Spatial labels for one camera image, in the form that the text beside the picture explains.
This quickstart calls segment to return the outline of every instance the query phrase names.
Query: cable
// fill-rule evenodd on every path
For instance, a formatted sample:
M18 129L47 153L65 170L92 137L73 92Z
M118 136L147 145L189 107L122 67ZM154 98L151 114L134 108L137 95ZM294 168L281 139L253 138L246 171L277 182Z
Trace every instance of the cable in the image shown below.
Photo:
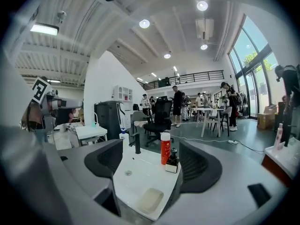
M172 137L177 137L177 138L180 138L180 139L185 139L185 140L198 140L198 141L201 141L201 142L218 142L218 143L224 143L224 142L228 142L229 140L225 140L225 141L217 141L217 140L209 140L209 141L206 141L206 140L202 140L202 139L197 139L197 138L186 138L186 137L178 137L178 136L174 136L174 135L171 135ZM239 142L241 145L245 146L246 148L254 151L254 152L264 152L264 151L259 151L259 150L255 150L255 149L252 149L244 144L242 144L239 140L234 140L234 141L237 141Z

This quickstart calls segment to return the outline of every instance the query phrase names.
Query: railing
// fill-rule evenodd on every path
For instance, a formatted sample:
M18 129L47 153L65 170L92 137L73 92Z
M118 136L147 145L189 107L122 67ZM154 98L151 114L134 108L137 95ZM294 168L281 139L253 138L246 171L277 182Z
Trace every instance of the railing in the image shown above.
M218 80L224 79L223 70L218 71L209 71L209 72L202 72L202 73L192 73L181 75L179 77L169 77L168 79L162 79L161 81L153 81L147 84L143 84L139 82L139 84L145 89L150 90L154 88L162 88L166 86L174 86L183 83L195 83L195 82L202 82L202 81L210 81L210 80Z

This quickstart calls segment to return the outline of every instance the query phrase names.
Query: white bottle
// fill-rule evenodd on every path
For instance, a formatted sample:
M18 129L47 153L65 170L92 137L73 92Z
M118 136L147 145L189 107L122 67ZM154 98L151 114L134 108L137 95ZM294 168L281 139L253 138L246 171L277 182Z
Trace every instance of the white bottle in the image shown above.
M277 150L281 150L283 148L283 145L280 145L282 131L282 123L280 123L279 128L277 129L276 139L274 142L274 148L276 148Z
M120 139L123 140L123 147L129 147L129 135L125 128L121 128L122 133L119 134Z

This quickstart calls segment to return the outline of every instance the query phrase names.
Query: red bottle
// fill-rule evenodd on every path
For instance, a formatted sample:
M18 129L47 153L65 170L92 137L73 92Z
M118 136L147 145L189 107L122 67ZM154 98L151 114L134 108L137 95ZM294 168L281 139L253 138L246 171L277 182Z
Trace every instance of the red bottle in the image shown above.
M161 140L161 164L165 165L168 158L170 157L170 150L171 150L171 136L169 133L161 133L160 135Z

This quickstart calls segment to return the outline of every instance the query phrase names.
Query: white sink basin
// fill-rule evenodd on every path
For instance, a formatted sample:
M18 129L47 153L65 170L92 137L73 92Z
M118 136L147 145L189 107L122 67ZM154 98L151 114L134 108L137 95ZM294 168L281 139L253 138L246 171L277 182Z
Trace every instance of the white sink basin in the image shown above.
M177 173L167 172L160 154L135 147L123 148L123 159L113 176L116 196L141 215L156 221L176 184Z

